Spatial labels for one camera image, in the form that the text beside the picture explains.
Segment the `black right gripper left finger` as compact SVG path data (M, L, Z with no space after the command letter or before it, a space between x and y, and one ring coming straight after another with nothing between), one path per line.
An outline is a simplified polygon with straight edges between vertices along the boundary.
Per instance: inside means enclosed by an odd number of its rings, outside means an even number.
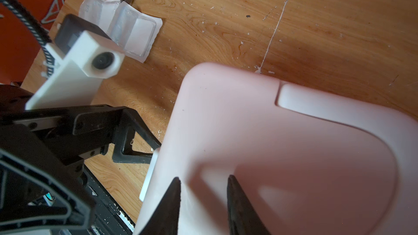
M140 235L177 235L181 204L181 181L173 178Z

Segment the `pink medicine chest box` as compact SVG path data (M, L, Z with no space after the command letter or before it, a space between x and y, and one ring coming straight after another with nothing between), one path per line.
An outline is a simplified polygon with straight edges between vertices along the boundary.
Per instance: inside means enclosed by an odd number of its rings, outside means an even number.
M179 234L228 234L230 175L273 235L418 232L416 120L202 63L181 84L135 234L175 177L181 181Z

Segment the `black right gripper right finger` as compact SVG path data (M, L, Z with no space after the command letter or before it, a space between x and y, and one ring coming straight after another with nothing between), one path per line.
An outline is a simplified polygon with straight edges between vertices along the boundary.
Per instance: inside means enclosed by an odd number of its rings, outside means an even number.
M228 223L231 235L270 235L234 175L228 177Z

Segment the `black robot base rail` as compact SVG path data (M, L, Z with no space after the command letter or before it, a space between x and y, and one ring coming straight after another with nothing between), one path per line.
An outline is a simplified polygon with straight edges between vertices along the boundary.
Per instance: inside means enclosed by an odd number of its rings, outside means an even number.
M93 223L82 235L131 235L134 223L111 194L85 166L82 175L85 190L96 203Z

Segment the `gauze packet clear wrapper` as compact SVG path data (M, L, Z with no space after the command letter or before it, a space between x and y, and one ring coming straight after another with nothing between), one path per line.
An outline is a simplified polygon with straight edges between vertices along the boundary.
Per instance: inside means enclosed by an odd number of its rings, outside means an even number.
M161 18L143 14L122 2L115 11L107 33L125 51L126 56L144 63L162 25Z

